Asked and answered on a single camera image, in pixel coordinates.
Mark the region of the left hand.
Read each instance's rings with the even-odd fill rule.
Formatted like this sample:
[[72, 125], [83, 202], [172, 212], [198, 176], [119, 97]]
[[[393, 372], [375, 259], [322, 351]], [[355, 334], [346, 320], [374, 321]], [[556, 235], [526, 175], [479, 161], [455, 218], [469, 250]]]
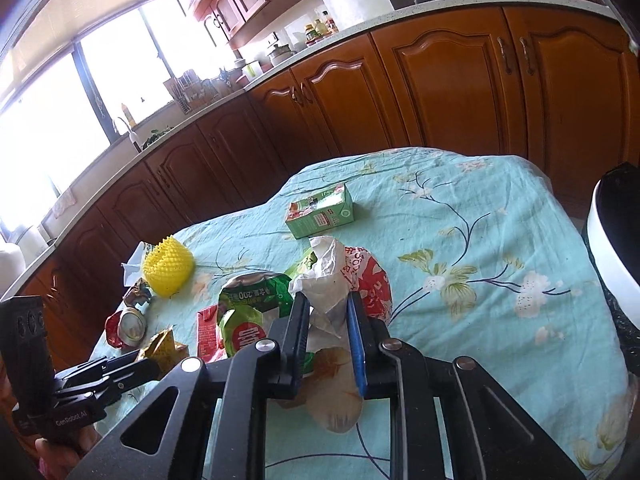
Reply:
[[71, 448], [52, 443], [45, 438], [35, 440], [39, 471], [44, 478], [65, 480], [80, 460], [100, 442], [102, 436], [93, 426], [87, 426], [72, 432], [70, 438], [74, 442]]

